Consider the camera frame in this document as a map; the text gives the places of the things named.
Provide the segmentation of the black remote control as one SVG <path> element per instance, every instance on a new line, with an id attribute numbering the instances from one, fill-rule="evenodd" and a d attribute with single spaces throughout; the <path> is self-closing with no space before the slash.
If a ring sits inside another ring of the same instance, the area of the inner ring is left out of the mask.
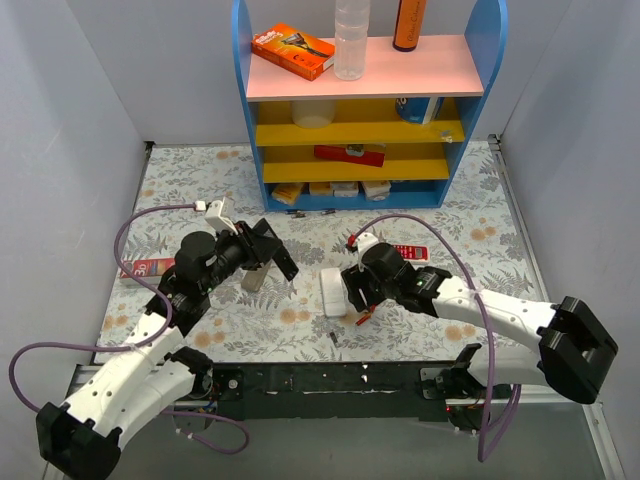
<path id="1" fill-rule="evenodd" d="M 299 268 L 290 256 L 289 251 L 281 245 L 274 253 L 272 260 L 284 275 L 287 281 L 291 282 L 299 272 Z"/>

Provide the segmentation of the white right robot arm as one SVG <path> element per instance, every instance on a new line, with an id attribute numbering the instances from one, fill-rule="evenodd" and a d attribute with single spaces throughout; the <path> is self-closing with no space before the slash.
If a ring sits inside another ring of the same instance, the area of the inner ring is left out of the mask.
<path id="1" fill-rule="evenodd" d="M 482 327 L 516 342 L 507 352 L 465 348 L 452 373 L 460 395 L 475 397 L 493 381 L 548 386 L 579 404 L 597 399 L 618 345 L 585 302 L 476 292 L 444 269 L 411 265 L 394 246 L 369 234 L 350 240 L 348 248 L 358 262 L 341 276 L 357 311 L 392 300 L 410 312 Z"/>

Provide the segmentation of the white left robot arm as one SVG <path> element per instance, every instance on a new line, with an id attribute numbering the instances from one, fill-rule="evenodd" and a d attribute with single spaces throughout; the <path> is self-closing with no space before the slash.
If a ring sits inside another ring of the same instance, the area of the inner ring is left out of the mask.
<path id="1" fill-rule="evenodd" d="M 72 479 L 105 479 L 128 441 L 176 400 L 205 398 L 217 384 L 211 359 L 183 341 L 211 306 L 210 294 L 237 270 L 275 262 L 298 268 L 266 219 L 217 222 L 216 233 L 183 238 L 174 264 L 123 343 L 84 386 L 36 415 L 41 457 Z"/>

